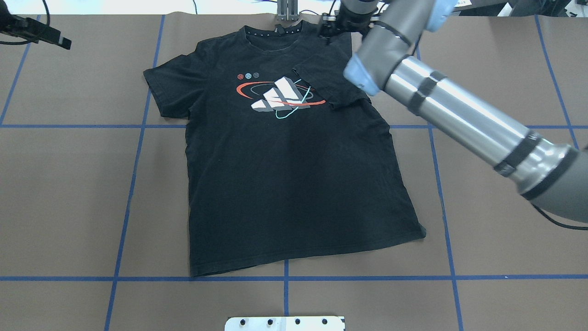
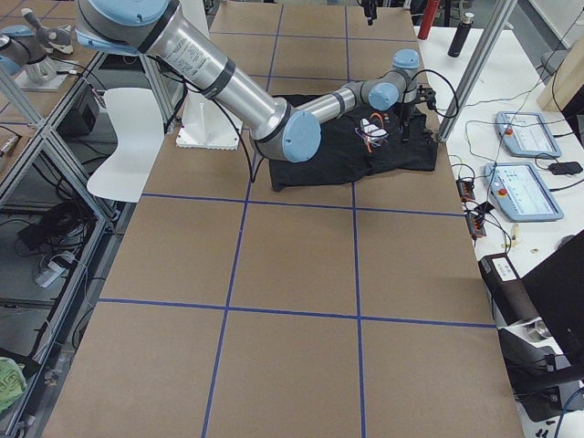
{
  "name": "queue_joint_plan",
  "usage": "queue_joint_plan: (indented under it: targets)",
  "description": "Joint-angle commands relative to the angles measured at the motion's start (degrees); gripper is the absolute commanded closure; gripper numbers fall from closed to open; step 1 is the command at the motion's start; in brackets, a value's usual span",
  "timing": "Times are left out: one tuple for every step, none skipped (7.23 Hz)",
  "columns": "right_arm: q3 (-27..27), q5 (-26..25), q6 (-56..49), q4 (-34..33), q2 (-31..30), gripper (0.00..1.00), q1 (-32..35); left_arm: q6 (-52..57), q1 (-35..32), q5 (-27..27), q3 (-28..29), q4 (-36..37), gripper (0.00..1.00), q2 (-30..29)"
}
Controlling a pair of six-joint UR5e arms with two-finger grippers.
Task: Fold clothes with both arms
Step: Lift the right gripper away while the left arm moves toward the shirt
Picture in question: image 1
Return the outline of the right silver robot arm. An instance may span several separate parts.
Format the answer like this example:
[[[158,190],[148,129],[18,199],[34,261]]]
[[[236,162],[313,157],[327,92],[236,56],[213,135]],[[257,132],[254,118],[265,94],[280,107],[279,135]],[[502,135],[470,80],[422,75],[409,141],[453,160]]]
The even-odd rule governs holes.
[[[362,44],[344,77],[370,96],[380,91],[477,155],[545,217],[586,223],[587,151],[553,144],[414,55],[424,31],[445,23],[455,0],[342,0],[321,17],[319,35],[359,32]]]

